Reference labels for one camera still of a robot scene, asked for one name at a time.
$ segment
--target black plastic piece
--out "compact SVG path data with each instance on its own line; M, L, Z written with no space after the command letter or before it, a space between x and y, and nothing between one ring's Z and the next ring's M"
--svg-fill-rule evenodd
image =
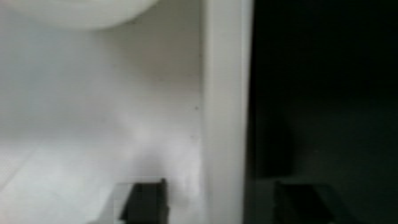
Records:
M136 183L118 218L125 224L166 224L166 182Z
M273 224L360 224L328 185L275 184Z
M310 185L275 185L276 224L330 224L333 215Z

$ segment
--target white edge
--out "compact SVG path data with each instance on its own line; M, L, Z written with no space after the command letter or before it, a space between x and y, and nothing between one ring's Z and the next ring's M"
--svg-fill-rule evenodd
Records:
M243 222L252 0L204 0L204 166L209 223Z

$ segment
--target white curved object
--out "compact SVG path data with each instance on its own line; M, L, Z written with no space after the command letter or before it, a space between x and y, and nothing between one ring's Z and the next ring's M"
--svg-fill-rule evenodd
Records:
M150 8L157 0L3 0L42 22L74 29L102 29Z

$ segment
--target white surface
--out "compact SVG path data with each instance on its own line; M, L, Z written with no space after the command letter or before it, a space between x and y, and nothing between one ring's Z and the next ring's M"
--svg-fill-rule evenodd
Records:
M157 0L3 0L38 21L74 29L99 29L132 19Z
M250 0L205 0L204 162L212 224L241 224L250 5Z
M0 223L108 223L141 176L168 179L170 224L205 223L198 9L161 0L72 32L0 3Z

